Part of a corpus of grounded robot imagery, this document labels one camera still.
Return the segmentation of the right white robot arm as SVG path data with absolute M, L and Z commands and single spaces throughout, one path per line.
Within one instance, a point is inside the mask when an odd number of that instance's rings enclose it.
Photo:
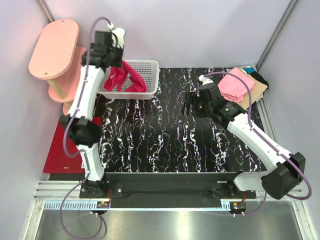
M 181 112 L 185 116 L 211 118 L 244 142 L 264 164 L 265 171 L 238 174 L 227 185 L 230 197 L 239 198 L 245 191 L 265 191 L 280 200 L 302 182 L 305 157 L 279 146 L 251 121 L 240 105 L 226 101 L 216 84 L 208 83 L 198 91 L 186 92 Z

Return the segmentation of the magenta t shirt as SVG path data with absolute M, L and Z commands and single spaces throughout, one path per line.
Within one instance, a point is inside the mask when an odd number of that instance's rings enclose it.
M 147 85 L 141 75 L 135 71 L 125 60 L 122 61 L 120 67 L 111 67 L 109 77 L 107 78 L 104 89 L 111 92 L 114 87 L 118 92 L 122 91 L 122 86 L 127 77 L 131 81 L 131 85 L 124 91 L 127 93 L 145 93 Z

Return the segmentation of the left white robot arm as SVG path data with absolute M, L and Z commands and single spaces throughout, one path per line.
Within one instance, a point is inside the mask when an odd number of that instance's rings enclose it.
M 93 121 L 99 85 L 106 70 L 122 64 L 125 30 L 96 31 L 80 62 L 80 79 L 74 100 L 59 119 L 64 128 L 63 150 L 69 158 L 81 157 L 84 179 L 79 183 L 82 198 L 103 198 L 110 193 L 98 151 L 101 128 Z

